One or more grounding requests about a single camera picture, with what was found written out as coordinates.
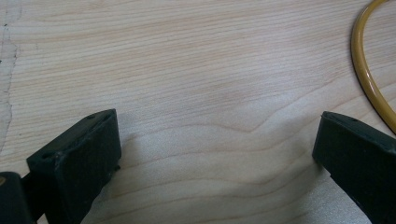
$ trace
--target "black object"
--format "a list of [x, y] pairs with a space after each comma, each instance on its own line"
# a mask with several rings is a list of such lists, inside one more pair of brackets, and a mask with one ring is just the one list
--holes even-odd
[[0, 173], [0, 223], [78, 224], [119, 169], [115, 109], [92, 114], [27, 159], [30, 174]]
[[396, 223], [394, 138], [356, 119], [324, 112], [313, 157], [372, 223]]

